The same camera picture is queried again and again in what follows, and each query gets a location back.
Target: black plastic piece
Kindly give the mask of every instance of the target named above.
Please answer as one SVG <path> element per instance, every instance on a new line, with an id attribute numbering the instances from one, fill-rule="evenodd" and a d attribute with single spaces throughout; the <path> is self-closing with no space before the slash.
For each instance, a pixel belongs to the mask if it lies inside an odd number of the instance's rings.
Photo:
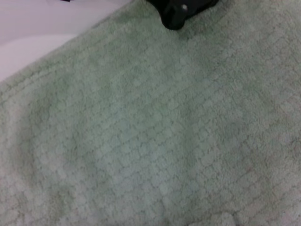
<path id="1" fill-rule="evenodd" d="M 159 12 L 162 24 L 180 30 L 185 20 L 217 4 L 219 0 L 147 0 Z"/>

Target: fluffy fabric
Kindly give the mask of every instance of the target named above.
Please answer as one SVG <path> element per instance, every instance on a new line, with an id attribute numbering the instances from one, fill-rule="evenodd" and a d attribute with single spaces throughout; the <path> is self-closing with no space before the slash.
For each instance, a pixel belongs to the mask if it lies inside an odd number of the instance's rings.
<path id="1" fill-rule="evenodd" d="M 0 225 L 300 225 L 300 23 L 222 0 L 173 32 L 137 0 L 1 83 Z"/>
<path id="2" fill-rule="evenodd" d="M 189 226 L 204 226 L 202 223 L 194 223 Z M 233 216 L 227 212 L 214 214 L 211 217 L 210 226 L 236 226 Z"/>

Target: screw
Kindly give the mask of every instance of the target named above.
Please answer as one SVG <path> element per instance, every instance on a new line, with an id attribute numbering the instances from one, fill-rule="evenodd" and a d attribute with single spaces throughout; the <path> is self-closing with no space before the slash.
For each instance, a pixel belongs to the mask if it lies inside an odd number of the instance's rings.
<path id="1" fill-rule="evenodd" d="M 185 4 L 181 5 L 181 7 L 182 7 L 182 9 L 183 9 L 184 11 L 187 11 L 187 10 L 188 10 L 188 6 L 185 5 Z"/>

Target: white surface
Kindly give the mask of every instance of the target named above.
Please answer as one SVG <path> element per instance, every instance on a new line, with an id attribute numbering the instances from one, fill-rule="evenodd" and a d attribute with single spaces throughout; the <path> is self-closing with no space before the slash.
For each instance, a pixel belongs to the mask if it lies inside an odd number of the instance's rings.
<path id="1" fill-rule="evenodd" d="M 130 0 L 1 0 L 0 81 L 128 2 Z"/>

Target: towel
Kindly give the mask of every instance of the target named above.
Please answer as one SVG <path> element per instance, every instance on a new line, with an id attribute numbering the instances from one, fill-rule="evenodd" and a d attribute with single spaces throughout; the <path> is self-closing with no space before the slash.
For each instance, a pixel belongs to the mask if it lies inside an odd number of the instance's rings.
<path id="1" fill-rule="evenodd" d="M 300 0 L 134 0 L 3 81 L 0 225 L 299 226 L 300 37 Z"/>

